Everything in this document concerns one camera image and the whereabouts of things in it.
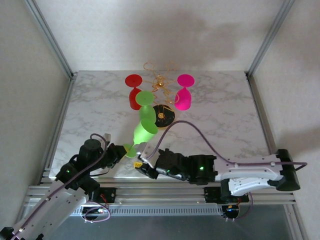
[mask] black round object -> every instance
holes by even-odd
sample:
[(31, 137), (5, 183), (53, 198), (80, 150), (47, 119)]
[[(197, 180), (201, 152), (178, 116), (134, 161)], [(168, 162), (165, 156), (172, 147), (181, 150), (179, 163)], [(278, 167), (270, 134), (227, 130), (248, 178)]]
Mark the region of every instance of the black round object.
[(239, 215), (239, 206), (238, 205), (229, 205), (222, 206), (222, 212), (224, 218), (235, 219)]
[(84, 146), (89, 150), (98, 150), (101, 147), (101, 143), (97, 139), (88, 139), (84, 142)]
[(158, 128), (166, 128), (175, 120), (176, 114), (168, 105), (159, 104), (153, 107), (155, 110), (155, 125)]

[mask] robotic arm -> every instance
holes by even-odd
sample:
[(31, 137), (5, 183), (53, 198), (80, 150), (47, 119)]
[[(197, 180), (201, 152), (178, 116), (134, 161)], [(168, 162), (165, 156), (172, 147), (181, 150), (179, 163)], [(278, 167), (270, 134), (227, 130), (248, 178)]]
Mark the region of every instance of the robotic arm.
[[(0, 240), (46, 239), (75, 209), (87, 201), (96, 201), (100, 196), (100, 184), (90, 177), (90, 172), (99, 168), (112, 169), (127, 153), (121, 145), (105, 143), (106, 151), (103, 151), (98, 140), (86, 140), (79, 154), (61, 167), (50, 189), (30, 213), (13, 227), (2, 229)], [(233, 202), (235, 196), (263, 188), (300, 189), (294, 166), (279, 164), (292, 163), (284, 149), (264, 158), (241, 159), (241, 164), (226, 163), (214, 155), (183, 156), (169, 149), (158, 151), (154, 167), (146, 163), (144, 157), (143, 154), (139, 157), (144, 163), (136, 163), (135, 169), (151, 179), (157, 179), (160, 174), (196, 185), (220, 182), (220, 192), (214, 201), (218, 204)]]
[(291, 156), (285, 149), (265, 157), (238, 159), (238, 162), (217, 159), (214, 155), (192, 155), (185, 157), (169, 149), (159, 150), (154, 168), (143, 163), (135, 166), (140, 173), (151, 179), (166, 175), (190, 184), (207, 185), (210, 182), (221, 183), (220, 200), (226, 203), (234, 197), (243, 196), (265, 188), (278, 191), (296, 191), (300, 189), (298, 177)]

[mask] white marble table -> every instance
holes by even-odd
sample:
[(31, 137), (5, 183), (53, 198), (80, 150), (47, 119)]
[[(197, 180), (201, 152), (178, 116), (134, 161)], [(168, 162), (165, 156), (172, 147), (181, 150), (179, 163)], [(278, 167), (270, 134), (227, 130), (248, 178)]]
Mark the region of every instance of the white marble table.
[[(130, 108), (125, 78), (139, 74), (144, 80), (153, 80), (148, 71), (80, 71), (64, 120), (50, 177), (79, 152), (80, 146), (91, 133), (109, 133), (116, 145), (131, 143), (133, 131), (139, 122), (139, 113)], [(265, 137), (254, 101), (243, 71), (176, 71), (168, 77), (177, 79), (180, 74), (195, 78), (192, 106), (187, 111), (175, 109), (176, 120), (187, 120), (199, 127), (216, 150), (227, 158), (246, 158), (268, 154)], [(142, 90), (152, 90), (142, 83)], [(170, 89), (177, 91), (174, 83)], [(153, 146), (162, 132), (150, 141)], [(198, 133), (186, 124), (175, 125), (160, 148), (170, 148), (185, 156), (213, 154)], [(105, 175), (106, 178), (145, 178), (133, 167), (132, 159), (123, 159)]]

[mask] cable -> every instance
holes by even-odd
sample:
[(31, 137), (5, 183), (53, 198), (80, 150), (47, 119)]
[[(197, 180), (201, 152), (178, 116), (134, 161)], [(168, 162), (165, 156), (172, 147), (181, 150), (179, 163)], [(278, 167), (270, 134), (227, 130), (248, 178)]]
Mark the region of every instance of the cable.
[(20, 233), (20, 230), (24, 229), (24, 227), (34, 218), (34, 216), (37, 214), (37, 212), (43, 207), (43, 205), (50, 199), (52, 198), (52, 196), (54, 196), (56, 193), (58, 193), (61, 189), (64, 189), (67, 185), (69, 185), (70, 183), (72, 183), (72, 181), (74, 181), (77, 177), (79, 177), (81, 174), (83, 174), (85, 171), (87, 171), (88, 169), (92, 168), (94, 165), (96, 165), (106, 154), (107, 152), (107, 140), (101, 136), (100, 134), (97, 133), (92, 133), (90, 135), (90, 139), (92, 139), (93, 136), (98, 136), (99, 138), (101, 138), (104, 141), (104, 150), (102, 155), (93, 163), (91, 163), (90, 165), (88, 165), (86, 168), (82, 169), (80, 172), (78, 172), (76, 175), (74, 175), (69, 181), (67, 181), (65, 184), (61, 185), (60, 187), (58, 187), (56, 190), (54, 190), (50, 195), (47, 196), (46, 200), (42, 201), (39, 206), (36, 207), (36, 209), (31, 213), (31, 215), (25, 220), (25, 222), (22, 224), (22, 226), (17, 230), (17, 232), (13, 235), (13, 237), (11, 238), (11, 240), (14, 240), (18, 234)]
[(241, 198), (238, 198), (238, 203), (236, 205), (239, 206), (240, 203), (241, 203)]
[(108, 202), (107, 202), (106, 196), (105, 196), (103, 193), (101, 193), (101, 194), (100, 194), (100, 197), (103, 199), (103, 201), (104, 201), (104, 203), (105, 203), (105, 206), (108, 205), (108, 208), (109, 208), (109, 204), (108, 204)]
[(245, 212), (245, 214), (243, 214), (242, 216), (237, 216), (236, 218), (224, 218), (224, 219), (226, 219), (225, 221), (227, 222), (227, 221), (235, 221), (235, 220), (239, 220), (239, 219), (243, 219), (243, 218), (245, 218), (246, 216), (248, 216), (250, 213), (251, 213), (251, 211), (252, 211), (252, 209), (254, 208), (254, 198), (252, 197), (252, 194), (251, 194), (251, 192), (248, 192), (248, 194), (249, 194), (249, 196), (250, 196), (250, 198), (251, 198), (251, 204), (250, 204), (250, 207), (249, 207), (249, 209)]
[[(271, 162), (253, 162), (253, 163), (237, 163), (237, 162), (233, 162), (233, 161), (229, 161), (228, 159), (224, 158), (223, 156), (221, 156), (216, 149), (210, 144), (210, 142), (207, 140), (207, 138), (205, 137), (205, 135), (199, 130), (199, 128), (197, 128), (194, 124), (192, 124), (189, 121), (185, 121), (185, 120), (179, 120), (179, 121), (175, 121), (173, 122), (170, 126), (168, 126), (168, 128), (163, 132), (162, 136), (160, 137), (159, 142), (157, 143), (157, 145), (155, 146), (154, 150), (152, 151), (152, 153), (146, 157), (147, 160), (150, 160), (157, 152), (161, 142), (163, 141), (165, 135), (168, 133), (169, 129), (172, 128), (174, 125), (176, 124), (188, 124), (190, 126), (192, 126), (199, 134), (200, 136), (203, 138), (203, 140), (205, 141), (205, 143), (209, 146), (209, 148), (218, 156), (220, 157), (223, 161), (225, 161), (228, 164), (231, 165), (235, 165), (237, 164), (238, 166), (269, 166), (271, 164)], [(280, 161), (280, 162), (275, 162), (275, 165), (300, 165), (297, 169), (295, 169), (296, 171), (304, 168), (307, 163), (306, 162), (286, 162), (286, 161)]]
[(79, 156), (79, 154), (73, 155), (73, 156), (70, 158), (69, 163), (72, 163), (78, 156)]
[(110, 168), (108, 167), (108, 171), (106, 171), (106, 172), (104, 172), (104, 173), (93, 174), (93, 175), (90, 175), (90, 177), (98, 177), (98, 176), (102, 176), (102, 175), (107, 174), (109, 171), (110, 171)]
[[(98, 202), (95, 202), (95, 201), (87, 201), (87, 203), (91, 203), (91, 204), (97, 204), (99, 206), (94, 206), (92, 208), (90, 208), (84, 215), (84, 220), (86, 222), (90, 222), (90, 223), (100, 223), (100, 222), (104, 222), (104, 221), (107, 221), (110, 217), (111, 217), (111, 212), (109, 210), (109, 208), (107, 208), (106, 206), (103, 206), (102, 204), (98, 203)], [(104, 219), (101, 219), (101, 220), (88, 220), (87, 219), (87, 215), (92, 212), (93, 210), (97, 210), (97, 209), (100, 209), (100, 208), (103, 208), (105, 209), (107, 212), (108, 212), (108, 216)]]
[(253, 197), (252, 197), (252, 194), (251, 194), (251, 192), (248, 192), (248, 194), (249, 194), (249, 196), (250, 196), (250, 198), (251, 198), (250, 207), (249, 207), (248, 211), (245, 212), (245, 214), (243, 214), (242, 216), (238, 216), (238, 217), (236, 218), (236, 220), (245, 218), (246, 216), (249, 215), (249, 213), (250, 213), (250, 212), (252, 211), (252, 209), (254, 208), (254, 199), (253, 199)]

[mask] metal rail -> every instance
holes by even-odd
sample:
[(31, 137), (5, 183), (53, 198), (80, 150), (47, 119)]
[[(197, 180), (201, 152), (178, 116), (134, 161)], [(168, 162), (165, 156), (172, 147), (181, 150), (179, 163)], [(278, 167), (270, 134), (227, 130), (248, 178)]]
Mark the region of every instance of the metal rail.
[(284, 22), (292, 5), (294, 4), (294, 2), (295, 2), (295, 0), (286, 0), (282, 4), (279, 12), (277, 13), (277, 15), (273, 21), (273, 24), (271, 25), (271, 28), (269, 29), (268, 33), (266, 34), (266, 36), (262, 42), (262, 45), (260, 46), (256, 56), (254, 57), (254, 59), (252, 61), (252, 64), (247, 72), (248, 78), (251, 78), (254, 75), (255, 71), (257, 70), (262, 59), (264, 58), (267, 50), (269, 49), (272, 41), (274, 40), (277, 32), (279, 31), (282, 23)]
[[(48, 191), (52, 179), (48, 177), (49, 169), (41, 179), (41, 184), (29, 186), (23, 205), (34, 206)], [(171, 178), (159, 178), (152, 181), (148, 178), (134, 180), (132, 178), (99, 177), (96, 180), (102, 188), (117, 188), (115, 202), (111, 206), (207, 206), (204, 187), (219, 187), (219, 182), (205, 186), (189, 184)], [(281, 192), (272, 188), (252, 193), (255, 205), (296, 204), (293, 192)]]
[(42, 15), (40, 8), (38, 7), (35, 0), (24, 0), (24, 3), (27, 9), (30, 11), (30, 14), (34, 17), (37, 25), (40, 28), (40, 31), (43, 33), (45, 39), (47, 40), (52, 52), (57, 57), (60, 65), (63, 68), (63, 71), (68, 76), (69, 79), (73, 77), (73, 72), (62, 52), (60, 49), (53, 33), (51, 32), (45, 17)]
[(49, 143), (47, 144), (42, 157), (42, 161), (41, 161), (42, 172), (41, 172), (41, 175), (39, 176), (38, 184), (40, 184), (43, 174), (48, 173), (46, 169), (50, 168), (54, 161), (54, 156), (57, 149), (60, 133), (65, 121), (67, 109), (69, 106), (69, 102), (70, 102), (71, 94), (75, 85), (76, 78), (77, 78), (77, 74), (75, 73), (68, 84), (66, 93), (63, 98), (62, 106), (54, 122), (54, 128), (50, 134)]
[(255, 109), (258, 114), (259, 121), (260, 121), (260, 124), (262, 127), (262, 131), (264, 134), (266, 145), (268, 147), (269, 154), (275, 154), (277, 151), (277, 146), (276, 146), (275, 139), (274, 139), (274, 136), (273, 136), (271, 128), (270, 128), (270, 124), (268, 122), (266, 111), (264, 109), (262, 100), (259, 95), (259, 91), (258, 91), (257, 84), (255, 82), (255, 78), (252, 76), (252, 77), (248, 78), (247, 80), (248, 80), (249, 88), (250, 88), (252, 98), (254, 101), (254, 106), (255, 106)]

